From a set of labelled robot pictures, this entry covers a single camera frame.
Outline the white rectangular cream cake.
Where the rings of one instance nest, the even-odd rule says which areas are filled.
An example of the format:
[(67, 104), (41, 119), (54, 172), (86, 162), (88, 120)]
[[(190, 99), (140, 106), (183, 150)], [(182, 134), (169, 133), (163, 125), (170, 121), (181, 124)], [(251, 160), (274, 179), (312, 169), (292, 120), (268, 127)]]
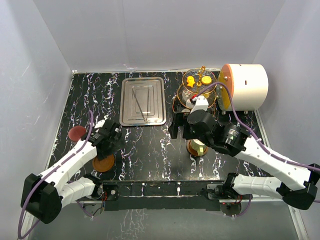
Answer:
[(192, 96), (192, 94), (187, 90), (183, 90), (181, 95), (185, 101), (187, 101), (187, 99), (189, 99)]

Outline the brown wooden coaster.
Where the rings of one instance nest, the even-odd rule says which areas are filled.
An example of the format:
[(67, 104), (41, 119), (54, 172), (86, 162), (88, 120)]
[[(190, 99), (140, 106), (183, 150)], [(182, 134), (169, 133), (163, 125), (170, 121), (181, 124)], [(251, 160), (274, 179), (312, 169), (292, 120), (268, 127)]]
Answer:
[(186, 148), (195, 157), (202, 157), (208, 152), (208, 147), (198, 139), (188, 140)]
[(97, 157), (95, 157), (92, 160), (93, 168), (100, 173), (104, 173), (111, 170), (114, 167), (114, 164), (115, 164), (115, 156), (113, 154), (107, 156), (102, 160), (99, 160)]

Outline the pink patterned mug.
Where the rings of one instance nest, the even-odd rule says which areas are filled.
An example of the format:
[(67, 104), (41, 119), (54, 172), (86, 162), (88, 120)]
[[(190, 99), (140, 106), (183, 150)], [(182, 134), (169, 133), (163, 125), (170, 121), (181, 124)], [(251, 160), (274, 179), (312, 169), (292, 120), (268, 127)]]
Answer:
[(77, 125), (72, 127), (69, 132), (68, 132), (68, 137), (71, 141), (73, 142), (77, 142), (79, 141), (82, 136), (86, 133), (86, 129), (81, 126), (81, 125)]

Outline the green ceramic cup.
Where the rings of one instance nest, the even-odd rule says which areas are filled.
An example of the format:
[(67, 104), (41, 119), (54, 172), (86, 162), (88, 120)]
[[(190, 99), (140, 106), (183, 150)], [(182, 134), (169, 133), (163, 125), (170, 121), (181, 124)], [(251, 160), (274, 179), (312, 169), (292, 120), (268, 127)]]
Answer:
[(192, 139), (190, 146), (196, 152), (198, 157), (201, 157), (207, 153), (207, 146), (198, 139)]

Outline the orange fish-shaped cookie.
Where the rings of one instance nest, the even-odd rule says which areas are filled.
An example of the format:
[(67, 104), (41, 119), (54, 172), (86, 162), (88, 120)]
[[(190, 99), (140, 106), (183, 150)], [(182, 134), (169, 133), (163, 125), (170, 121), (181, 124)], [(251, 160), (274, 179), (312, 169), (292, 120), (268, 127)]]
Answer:
[(187, 77), (186, 82), (187, 82), (187, 86), (190, 88), (193, 88), (194, 84), (196, 83), (195, 78), (192, 75)]

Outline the silver metal tray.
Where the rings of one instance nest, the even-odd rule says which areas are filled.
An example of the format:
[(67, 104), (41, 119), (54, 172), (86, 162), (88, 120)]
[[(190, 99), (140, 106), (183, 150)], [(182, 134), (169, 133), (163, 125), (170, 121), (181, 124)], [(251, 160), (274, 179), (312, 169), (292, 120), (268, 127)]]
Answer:
[(166, 120), (161, 77), (126, 78), (122, 82), (119, 122), (123, 127), (161, 126)]

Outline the round orange biscuit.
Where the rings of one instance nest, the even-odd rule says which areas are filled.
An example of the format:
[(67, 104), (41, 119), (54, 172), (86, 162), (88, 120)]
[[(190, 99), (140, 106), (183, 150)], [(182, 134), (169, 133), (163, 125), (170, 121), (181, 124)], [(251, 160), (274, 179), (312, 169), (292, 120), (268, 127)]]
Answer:
[(212, 78), (210, 77), (210, 76), (203, 76), (202, 78), (201, 78), (201, 82), (202, 82), (202, 84), (204, 84), (204, 85), (209, 85), (209, 84), (211, 84), (212, 83)]

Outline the white sprinkle cherry cake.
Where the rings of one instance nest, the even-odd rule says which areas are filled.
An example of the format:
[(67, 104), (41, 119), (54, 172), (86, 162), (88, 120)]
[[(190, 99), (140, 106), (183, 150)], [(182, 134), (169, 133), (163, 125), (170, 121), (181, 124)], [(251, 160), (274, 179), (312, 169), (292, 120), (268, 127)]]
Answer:
[(192, 102), (191, 102), (191, 100), (190, 99), (188, 99), (187, 101), (186, 101), (186, 106), (188, 107), (188, 108), (193, 108), (193, 104), (192, 104)]

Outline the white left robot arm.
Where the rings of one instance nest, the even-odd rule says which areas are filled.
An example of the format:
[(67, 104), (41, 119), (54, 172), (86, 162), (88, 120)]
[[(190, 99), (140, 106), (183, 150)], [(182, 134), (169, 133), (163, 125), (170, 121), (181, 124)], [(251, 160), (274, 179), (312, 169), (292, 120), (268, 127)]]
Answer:
[(71, 178), (91, 160), (103, 160), (120, 148), (121, 125), (110, 119), (100, 120), (79, 137), (75, 146), (54, 165), (24, 181), (21, 207), (44, 224), (51, 223), (62, 208), (81, 198), (99, 199), (102, 181), (86, 174)]

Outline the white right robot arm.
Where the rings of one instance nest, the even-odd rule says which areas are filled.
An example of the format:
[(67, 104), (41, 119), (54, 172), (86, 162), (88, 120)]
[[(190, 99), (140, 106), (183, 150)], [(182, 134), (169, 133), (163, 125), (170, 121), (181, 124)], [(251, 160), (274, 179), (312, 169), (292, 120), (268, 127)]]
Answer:
[(220, 125), (208, 111), (175, 112), (168, 130), (172, 139), (177, 138), (179, 127), (183, 127), (184, 139), (199, 140), (215, 152), (241, 159), (270, 174), (261, 177), (231, 172), (222, 185), (208, 189), (208, 194), (230, 199), (268, 196), (300, 210), (308, 210), (316, 201), (319, 165), (299, 166), (291, 160), (281, 161), (247, 130), (232, 123)]

